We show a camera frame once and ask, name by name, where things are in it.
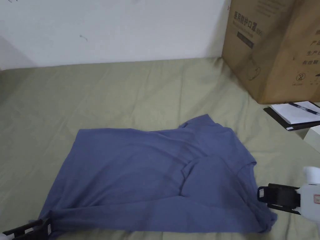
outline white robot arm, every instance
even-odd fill
[[[291,187],[270,183],[259,187],[257,197],[273,209],[302,215],[318,226],[320,237],[320,168],[304,167],[307,183]]]

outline shirt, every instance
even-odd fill
[[[79,130],[39,218],[55,235],[84,228],[266,232],[276,221],[257,200],[255,159],[208,115],[177,129]]]

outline blue pen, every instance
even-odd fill
[[[298,104],[295,104],[295,103],[293,103],[293,102],[289,102],[289,105],[294,106],[294,107],[296,107],[296,108],[299,108],[299,109],[301,109],[301,110],[304,110],[304,111],[306,111],[306,112],[310,112],[310,113],[312,113],[312,114],[315,114],[315,115],[319,115],[319,116],[320,116],[320,113],[318,113],[318,112],[316,112],[316,111],[313,111],[313,110],[311,110],[311,109],[305,108],[305,107],[303,107],[303,106],[300,106],[300,105],[298,105]]]

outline cardboard box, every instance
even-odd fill
[[[320,101],[320,1],[232,0],[222,57],[260,104]]]

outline notepad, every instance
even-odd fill
[[[311,102],[295,102],[298,105],[320,112],[320,108]],[[306,112],[287,103],[273,104],[270,106],[278,115],[280,115],[289,124],[299,124],[320,121],[320,116]]]

